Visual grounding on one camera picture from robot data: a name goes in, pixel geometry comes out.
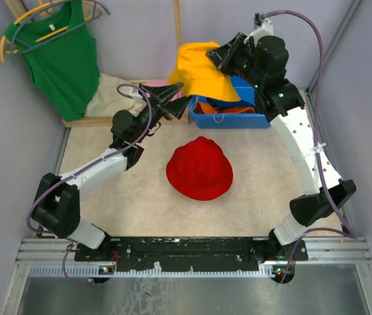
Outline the yellow bucket hat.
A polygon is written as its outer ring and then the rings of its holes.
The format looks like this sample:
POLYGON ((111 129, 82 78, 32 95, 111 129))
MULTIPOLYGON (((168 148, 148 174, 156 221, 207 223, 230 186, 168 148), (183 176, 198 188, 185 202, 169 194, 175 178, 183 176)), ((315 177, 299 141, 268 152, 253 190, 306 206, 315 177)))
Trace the yellow bucket hat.
POLYGON ((225 102, 240 101, 229 76, 220 72, 206 53, 220 45, 214 41, 187 43, 179 47, 168 83, 182 83, 185 96, 198 95, 225 102))

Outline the blue plastic bin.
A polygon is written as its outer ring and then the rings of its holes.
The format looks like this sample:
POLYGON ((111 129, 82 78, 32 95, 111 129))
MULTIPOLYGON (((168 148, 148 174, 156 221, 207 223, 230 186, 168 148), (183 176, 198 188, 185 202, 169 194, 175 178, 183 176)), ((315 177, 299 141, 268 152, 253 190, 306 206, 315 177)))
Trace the blue plastic bin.
MULTIPOLYGON (((255 104, 255 90, 250 84, 238 76, 233 76, 231 82, 240 100, 255 104)), ((194 109, 198 102, 208 102, 204 96, 193 96, 190 102, 190 117, 200 129, 266 129, 270 127, 265 116, 258 112, 258 108, 255 114, 197 114, 194 109)))

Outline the red bucket hat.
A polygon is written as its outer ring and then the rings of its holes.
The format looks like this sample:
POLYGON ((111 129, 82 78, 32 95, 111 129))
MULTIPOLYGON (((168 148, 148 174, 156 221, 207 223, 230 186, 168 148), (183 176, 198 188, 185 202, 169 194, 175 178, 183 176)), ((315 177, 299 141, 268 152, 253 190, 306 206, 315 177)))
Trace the red bucket hat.
POLYGON ((211 201, 225 194, 233 183, 233 169, 221 147, 199 136, 178 147, 167 163, 167 180, 184 196, 211 201))

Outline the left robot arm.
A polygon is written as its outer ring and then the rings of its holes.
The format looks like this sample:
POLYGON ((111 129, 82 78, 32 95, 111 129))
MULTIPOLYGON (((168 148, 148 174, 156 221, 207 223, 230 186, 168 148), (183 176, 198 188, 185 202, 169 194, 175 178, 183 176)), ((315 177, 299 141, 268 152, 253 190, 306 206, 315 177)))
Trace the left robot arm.
POLYGON ((127 84, 131 91, 126 98, 144 101, 144 108, 137 115, 128 110, 113 115, 112 143, 98 157, 63 175, 44 175, 28 211, 27 225, 36 222, 58 238, 88 247, 96 259, 107 259, 112 252, 112 244, 107 241, 109 235, 81 218, 80 201, 139 161, 144 151, 140 142, 153 135, 152 130, 159 128, 162 118, 171 121, 183 116, 191 98, 178 96, 182 86, 182 83, 160 87, 127 84))

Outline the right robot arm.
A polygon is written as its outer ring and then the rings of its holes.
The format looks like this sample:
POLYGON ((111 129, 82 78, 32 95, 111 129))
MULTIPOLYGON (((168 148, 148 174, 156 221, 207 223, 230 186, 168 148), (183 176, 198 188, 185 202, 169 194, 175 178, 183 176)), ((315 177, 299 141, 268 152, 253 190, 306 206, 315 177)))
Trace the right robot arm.
POLYGON ((356 185, 334 169, 324 145, 315 144, 303 97, 285 77, 289 53, 283 39, 265 35, 254 41, 238 33, 206 55, 221 73, 240 76, 254 88, 257 109, 278 132, 299 172, 304 194, 290 201, 290 214, 269 234, 269 252, 282 260, 314 223, 348 201, 356 185))

